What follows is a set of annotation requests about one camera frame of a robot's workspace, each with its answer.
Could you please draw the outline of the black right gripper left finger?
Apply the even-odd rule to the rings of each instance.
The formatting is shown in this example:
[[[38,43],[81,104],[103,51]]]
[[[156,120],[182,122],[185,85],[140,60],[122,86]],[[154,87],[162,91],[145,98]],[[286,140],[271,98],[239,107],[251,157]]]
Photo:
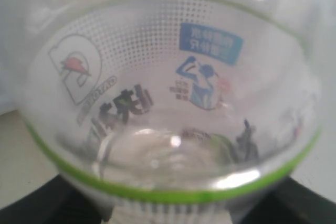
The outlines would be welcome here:
[[[60,176],[1,209],[1,223],[103,223],[111,208],[94,204]]]

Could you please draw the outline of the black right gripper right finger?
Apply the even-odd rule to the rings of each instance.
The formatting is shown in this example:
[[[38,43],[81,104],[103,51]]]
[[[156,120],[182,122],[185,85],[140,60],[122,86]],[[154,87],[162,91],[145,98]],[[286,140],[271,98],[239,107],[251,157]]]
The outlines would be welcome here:
[[[335,223],[335,178],[287,178],[262,198],[231,204],[233,223]]]

